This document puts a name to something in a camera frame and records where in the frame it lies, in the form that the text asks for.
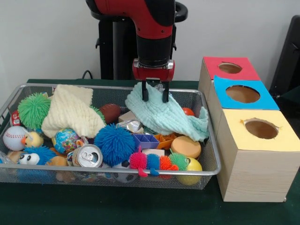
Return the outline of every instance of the electrical cord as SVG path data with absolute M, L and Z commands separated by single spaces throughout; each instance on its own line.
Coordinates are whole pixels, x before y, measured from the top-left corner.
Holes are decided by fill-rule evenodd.
M 86 71 L 83 73 L 81 79 L 84 79 L 86 74 L 89 74 L 89 75 L 90 75 L 90 78 L 93 79 L 93 75 L 92 75 L 92 73 L 91 73 L 89 70 L 86 70 Z

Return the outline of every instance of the wire mesh basket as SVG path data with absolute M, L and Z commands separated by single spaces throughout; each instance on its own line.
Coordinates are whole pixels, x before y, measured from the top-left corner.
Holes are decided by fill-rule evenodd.
M 10 127 L 9 118 L 11 113 L 17 110 L 22 99 L 36 92 L 47 92 L 52 95 L 55 84 L 24 84 L 17 87 L 4 106 L 0 109 L 0 151 L 8 153 L 3 143 L 3 135 Z M 103 87 L 83 86 L 92 88 L 92 105 L 101 107 L 108 103 L 117 104 L 121 107 L 121 113 L 128 112 L 125 106 L 125 99 L 132 88 L 125 87 Z M 193 110 L 196 117 L 199 117 L 200 109 L 204 106 L 207 109 L 204 95 L 197 90 L 170 90 L 172 96 L 181 107 L 188 107 Z M 203 171 L 162 171 L 158 170 L 159 176 L 153 177 L 149 170 L 148 177 L 141 178 L 137 170 L 117 168 L 87 168 L 71 166 L 47 166 L 47 165 L 19 165 L 0 164 L 0 182 L 12 183 L 37 183 L 37 184 L 72 184 L 72 185 L 94 185 L 94 186 L 118 186 L 118 187 L 146 187 L 146 188 L 185 188 L 202 190 L 213 175 L 220 169 L 220 159 L 217 150 L 215 137 L 209 119 L 209 138 L 201 143 L 202 152 L 199 162 Z M 194 185 L 183 185 L 177 178 L 185 175 L 185 179 L 199 180 Z

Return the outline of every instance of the yellow towel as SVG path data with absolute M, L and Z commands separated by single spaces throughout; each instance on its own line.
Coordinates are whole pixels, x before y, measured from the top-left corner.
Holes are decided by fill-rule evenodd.
M 105 124 L 90 108 L 93 89 L 57 85 L 50 110 L 43 121 L 44 134 L 53 138 L 63 128 L 72 128 L 79 136 L 94 138 Z

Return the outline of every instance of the white wall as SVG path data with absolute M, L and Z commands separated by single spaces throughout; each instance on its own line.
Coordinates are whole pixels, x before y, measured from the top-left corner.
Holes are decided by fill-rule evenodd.
M 189 9 L 176 36 L 176 80 L 198 80 L 203 56 L 249 57 L 269 86 L 299 0 L 180 0 Z M 0 105 L 29 78 L 100 77 L 98 22 L 85 0 L 0 3 Z

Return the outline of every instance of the purple toy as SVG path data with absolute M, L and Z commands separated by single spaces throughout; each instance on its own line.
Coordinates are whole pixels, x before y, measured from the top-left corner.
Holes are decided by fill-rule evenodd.
M 159 141 L 153 135 L 133 135 L 135 140 L 136 150 L 140 146 L 141 149 L 156 149 Z

